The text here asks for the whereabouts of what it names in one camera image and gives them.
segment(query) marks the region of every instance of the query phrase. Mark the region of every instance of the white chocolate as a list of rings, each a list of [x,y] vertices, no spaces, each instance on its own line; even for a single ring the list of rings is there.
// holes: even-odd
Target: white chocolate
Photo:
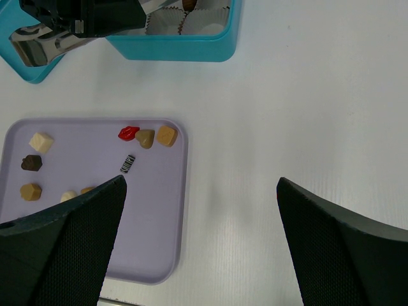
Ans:
[[[68,200],[70,200],[70,199],[73,199],[73,198],[75,198],[76,196],[78,196],[78,195],[77,195],[76,192],[74,192],[73,190],[67,191],[66,193],[64,193],[64,194],[61,196],[61,203],[62,203],[62,202],[65,202],[65,201],[68,201]]]
[[[43,154],[48,152],[53,143],[54,139],[46,133],[35,133],[30,140],[30,146],[32,146],[35,151]]]

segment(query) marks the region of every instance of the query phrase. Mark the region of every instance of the teal box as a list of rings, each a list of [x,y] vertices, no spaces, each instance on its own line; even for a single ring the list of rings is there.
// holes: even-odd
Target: teal box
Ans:
[[[242,0],[231,0],[229,19],[217,35],[113,35],[107,40],[129,60],[223,62],[237,47]]]

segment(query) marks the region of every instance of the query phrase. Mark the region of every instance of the plastic tray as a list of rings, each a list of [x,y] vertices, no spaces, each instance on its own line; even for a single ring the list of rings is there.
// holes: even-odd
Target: plastic tray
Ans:
[[[20,27],[33,26],[39,22],[20,9],[18,0],[0,0],[0,56],[23,78],[38,84],[53,70],[62,57],[45,67],[26,67],[8,38]]]
[[[178,130],[171,147],[157,143],[145,150],[134,140],[117,135],[126,126]],[[20,165],[28,154],[37,154],[29,141],[35,132],[55,140],[40,154],[39,172]],[[186,186],[187,136],[180,126],[165,119],[24,119],[8,131],[0,167],[0,222],[33,214],[59,203],[61,195],[97,186],[115,177],[128,154],[136,161],[124,177],[127,197],[107,277],[143,284],[166,280],[179,260],[184,191]],[[42,189],[38,201],[20,198],[22,185],[36,182]]]
[[[241,6],[242,0],[231,0],[227,26],[217,35],[113,35],[107,40],[130,60],[223,62],[237,47]]]

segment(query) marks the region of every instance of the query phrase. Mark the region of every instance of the heart-shaped chocolate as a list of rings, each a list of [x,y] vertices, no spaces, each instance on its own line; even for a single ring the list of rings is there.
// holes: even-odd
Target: heart-shaped chocolate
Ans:
[[[144,149],[150,149],[154,142],[154,130],[153,129],[141,129],[136,133],[136,140]]]
[[[193,11],[197,5],[197,0],[183,0],[182,3],[185,11]]]
[[[172,147],[177,139],[177,131],[170,126],[161,126],[157,133],[157,141],[166,146]]]

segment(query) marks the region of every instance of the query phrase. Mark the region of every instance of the paper cupcake liner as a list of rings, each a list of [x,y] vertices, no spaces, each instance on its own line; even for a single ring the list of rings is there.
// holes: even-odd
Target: paper cupcake liner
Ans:
[[[193,11],[196,7],[197,0],[178,0],[172,5],[166,6],[166,8],[178,8],[186,13]]]
[[[185,15],[176,8],[162,8],[153,12],[147,21],[146,35],[179,35]]]
[[[218,8],[230,8],[231,0],[197,0],[197,10],[216,10]]]
[[[229,8],[194,10],[182,23],[181,35],[216,35],[221,33],[230,16]]]

